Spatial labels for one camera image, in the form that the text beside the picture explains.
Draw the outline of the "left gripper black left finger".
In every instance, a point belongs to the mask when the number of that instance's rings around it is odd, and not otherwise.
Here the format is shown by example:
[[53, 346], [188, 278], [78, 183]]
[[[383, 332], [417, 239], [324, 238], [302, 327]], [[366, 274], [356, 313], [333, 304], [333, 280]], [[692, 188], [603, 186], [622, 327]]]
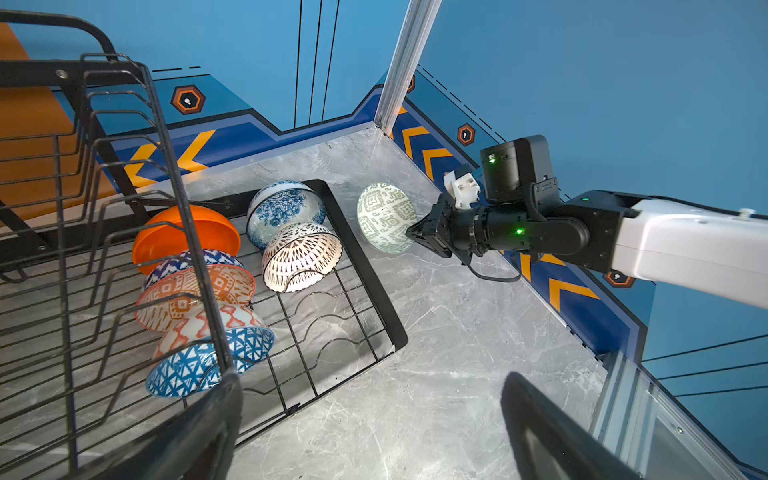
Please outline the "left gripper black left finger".
[[77, 472], [79, 479], [224, 479], [241, 423], [243, 393], [228, 371], [165, 424]]

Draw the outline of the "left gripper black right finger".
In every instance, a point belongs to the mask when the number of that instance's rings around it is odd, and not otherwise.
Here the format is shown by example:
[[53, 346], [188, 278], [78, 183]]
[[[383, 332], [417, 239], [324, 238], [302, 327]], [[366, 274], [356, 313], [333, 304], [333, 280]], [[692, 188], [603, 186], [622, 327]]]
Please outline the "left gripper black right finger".
[[522, 374], [506, 377], [500, 405], [523, 479], [640, 477]]

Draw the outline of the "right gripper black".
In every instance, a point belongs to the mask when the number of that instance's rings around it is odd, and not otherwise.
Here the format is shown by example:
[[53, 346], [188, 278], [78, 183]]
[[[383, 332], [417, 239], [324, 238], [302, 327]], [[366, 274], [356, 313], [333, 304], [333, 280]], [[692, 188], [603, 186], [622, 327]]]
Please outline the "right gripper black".
[[455, 199], [441, 193], [430, 212], [406, 229], [406, 237], [442, 258], [456, 256], [469, 266], [480, 256], [475, 223], [479, 210], [455, 207]]

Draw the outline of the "green white patterned bowl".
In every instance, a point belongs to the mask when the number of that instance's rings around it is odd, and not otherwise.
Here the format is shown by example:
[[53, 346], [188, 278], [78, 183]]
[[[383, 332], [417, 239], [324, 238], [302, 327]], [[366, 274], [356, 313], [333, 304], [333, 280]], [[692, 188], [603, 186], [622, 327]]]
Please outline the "green white patterned bowl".
[[413, 245], [406, 230], [416, 223], [416, 212], [405, 193], [394, 185], [367, 186], [358, 199], [357, 219], [366, 240], [381, 252], [397, 255]]

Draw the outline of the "dark blue geometric bowl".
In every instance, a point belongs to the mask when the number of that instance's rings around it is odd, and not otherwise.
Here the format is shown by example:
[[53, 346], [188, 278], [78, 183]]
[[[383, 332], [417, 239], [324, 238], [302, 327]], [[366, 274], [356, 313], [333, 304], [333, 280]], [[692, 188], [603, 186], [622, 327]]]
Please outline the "dark blue geometric bowl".
[[[247, 306], [220, 302], [219, 316], [234, 368], [243, 374], [265, 360], [275, 344], [275, 333]], [[153, 396], [179, 398], [206, 391], [221, 380], [216, 348], [205, 309], [196, 307], [164, 334], [145, 381]]]

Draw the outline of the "red patterned bowl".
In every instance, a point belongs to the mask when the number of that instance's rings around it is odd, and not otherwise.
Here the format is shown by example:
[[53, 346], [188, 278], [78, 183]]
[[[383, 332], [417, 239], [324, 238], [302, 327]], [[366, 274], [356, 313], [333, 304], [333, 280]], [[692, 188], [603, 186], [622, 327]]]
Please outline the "red patterned bowl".
[[[256, 291], [256, 280], [235, 256], [205, 249], [203, 260], [218, 301], [233, 305], [249, 303]], [[145, 329], [166, 332], [201, 301], [191, 252], [184, 251], [159, 263], [149, 273], [136, 302], [134, 318]]]

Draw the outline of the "white red lattice bowl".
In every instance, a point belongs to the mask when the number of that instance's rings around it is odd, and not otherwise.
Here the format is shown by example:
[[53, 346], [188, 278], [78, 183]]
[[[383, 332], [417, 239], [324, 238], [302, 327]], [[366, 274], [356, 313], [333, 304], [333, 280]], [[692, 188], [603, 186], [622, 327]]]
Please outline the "white red lattice bowl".
[[281, 227], [264, 251], [262, 276], [277, 293], [304, 290], [321, 281], [338, 264], [343, 247], [339, 237], [314, 222]]

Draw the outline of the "black wire dish rack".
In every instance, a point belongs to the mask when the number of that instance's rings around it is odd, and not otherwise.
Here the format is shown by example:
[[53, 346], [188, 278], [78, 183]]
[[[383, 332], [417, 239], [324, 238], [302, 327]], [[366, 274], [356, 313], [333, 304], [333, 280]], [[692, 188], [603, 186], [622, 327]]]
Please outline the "black wire dish rack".
[[[266, 287], [246, 239], [250, 192], [192, 200], [183, 182], [207, 136], [173, 143], [159, 84], [72, 16], [1, 13], [1, 475], [79, 479], [90, 463], [181, 414], [209, 390], [153, 396], [167, 332], [134, 318], [149, 273], [190, 251], [221, 380], [243, 393], [235, 441], [254, 438], [403, 348], [406, 331], [330, 186], [306, 182], [341, 240], [336, 267], [292, 293]], [[243, 374], [203, 260], [235, 256], [247, 306], [276, 336]]]

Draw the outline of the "blue white floral bowl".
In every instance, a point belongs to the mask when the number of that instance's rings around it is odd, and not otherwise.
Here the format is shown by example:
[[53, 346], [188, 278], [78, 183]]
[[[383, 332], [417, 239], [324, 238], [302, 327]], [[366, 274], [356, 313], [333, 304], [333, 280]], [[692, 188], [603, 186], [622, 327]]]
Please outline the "blue white floral bowl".
[[246, 235], [258, 249], [265, 250], [277, 231], [296, 222], [323, 224], [326, 206], [308, 185], [280, 181], [262, 188], [251, 200], [246, 214]]

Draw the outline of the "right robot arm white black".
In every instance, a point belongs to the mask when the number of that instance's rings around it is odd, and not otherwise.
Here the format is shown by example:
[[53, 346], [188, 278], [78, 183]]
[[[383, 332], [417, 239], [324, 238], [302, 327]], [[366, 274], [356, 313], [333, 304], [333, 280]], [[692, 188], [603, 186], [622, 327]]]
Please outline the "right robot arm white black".
[[409, 239], [464, 265], [488, 251], [552, 255], [603, 274], [674, 284], [767, 306], [767, 218], [662, 196], [606, 190], [559, 197], [547, 140], [480, 153], [484, 183], [449, 177]]

